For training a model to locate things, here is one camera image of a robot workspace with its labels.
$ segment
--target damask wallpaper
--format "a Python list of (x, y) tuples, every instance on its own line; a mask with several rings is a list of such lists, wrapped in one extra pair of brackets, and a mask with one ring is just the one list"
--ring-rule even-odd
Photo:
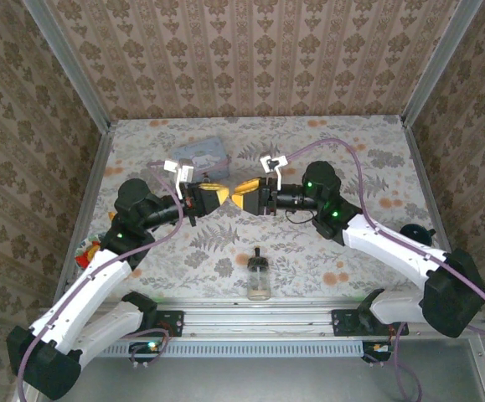
[(0, 400), (5, 338), (47, 307), (100, 134), (18, 0), (0, 0)]
[(458, 0), (49, 0), (113, 120), (400, 114)]
[(413, 128), (451, 244), (485, 279), (485, 2)]

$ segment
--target black cable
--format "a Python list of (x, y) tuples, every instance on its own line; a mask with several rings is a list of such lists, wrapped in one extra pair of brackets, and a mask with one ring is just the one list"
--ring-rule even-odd
[(302, 222), (294, 222), (293, 220), (290, 220), (290, 218), (288, 217), (288, 215), (286, 214), (287, 212), (289, 212), (288, 210), (285, 210), (285, 218), (286, 220), (288, 220), (289, 222), (291, 222), (292, 224), (306, 224), (307, 222), (311, 222), (312, 219), (315, 217), (315, 213), (312, 212), (312, 211), (309, 211), (311, 213), (311, 218), (307, 219), (307, 220), (303, 220)]

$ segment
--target floral tablecloth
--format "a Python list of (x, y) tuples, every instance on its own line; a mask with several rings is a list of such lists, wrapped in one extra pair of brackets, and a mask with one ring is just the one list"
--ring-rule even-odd
[[(244, 117), (120, 121), (90, 234), (109, 229), (108, 213), (115, 211), (117, 190), (128, 178), (142, 178), (155, 194), (164, 195), (147, 162), (209, 137), (220, 137), (230, 156), (230, 176), (221, 183), (231, 192), (237, 184), (264, 175), (259, 163), (264, 151), (290, 154), (322, 138), (341, 138), (357, 149), (364, 197), (375, 219), (395, 230), (408, 223), (432, 227), (398, 116)], [(318, 147), (284, 168), (284, 183), (300, 183), (305, 167), (315, 160), (329, 161), (343, 181), (343, 196), (359, 204), (355, 166), (337, 145)], [(173, 182), (171, 173), (162, 175)], [(307, 217), (309, 213), (299, 212), (290, 218)], [(171, 228), (159, 229), (155, 237)], [(382, 286), (413, 287), (376, 259), (323, 239), (311, 223), (291, 224), (284, 214), (252, 216), (228, 199), (196, 227), (185, 220), (175, 237), (152, 249), (111, 296), (135, 290), (151, 297), (245, 297), (246, 263), (256, 246), (270, 262), (272, 297), (366, 296)]]

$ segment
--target small glass bottle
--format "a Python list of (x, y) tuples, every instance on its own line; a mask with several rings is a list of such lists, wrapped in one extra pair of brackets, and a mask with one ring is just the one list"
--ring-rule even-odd
[(261, 249), (255, 248), (255, 257), (248, 260), (248, 299), (263, 301), (270, 299), (270, 270), (268, 260), (261, 257)]

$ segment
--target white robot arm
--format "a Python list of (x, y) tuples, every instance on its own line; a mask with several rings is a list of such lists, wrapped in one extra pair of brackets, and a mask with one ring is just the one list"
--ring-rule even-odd
[[(261, 163), (271, 173), (285, 166), (286, 159), (264, 156)], [(240, 184), (231, 198), (254, 215), (276, 214), (278, 209), (314, 211), (312, 224), (322, 237), (372, 255), (419, 288), (418, 291), (382, 289), (371, 293), (363, 303), (369, 308), (359, 313), (360, 325), (367, 334), (371, 333), (371, 325), (427, 322), (438, 332), (456, 338), (480, 310), (483, 299), (437, 263), (449, 265), (485, 291), (468, 253), (463, 250), (446, 253), (395, 233), (372, 219), (368, 221), (368, 215), (361, 208), (341, 197), (341, 180), (329, 163), (309, 164), (302, 185), (282, 183), (280, 186), (280, 181), (281, 175), (255, 178)]]
[[(229, 190), (213, 183), (191, 183), (183, 193), (183, 215), (210, 214), (228, 197)], [(119, 188), (117, 214), (101, 242), (101, 250), (73, 286), (28, 329), (15, 327), (6, 340), (12, 371), (18, 374), (27, 349), (32, 349), (24, 380), (51, 399), (71, 389), (81, 370), (117, 339), (156, 327), (157, 303), (131, 292), (99, 320), (86, 323), (111, 291), (147, 254), (155, 240), (150, 230), (178, 220), (178, 207), (170, 196), (156, 197), (141, 179), (130, 179)], [(132, 253), (144, 248), (144, 251)]]

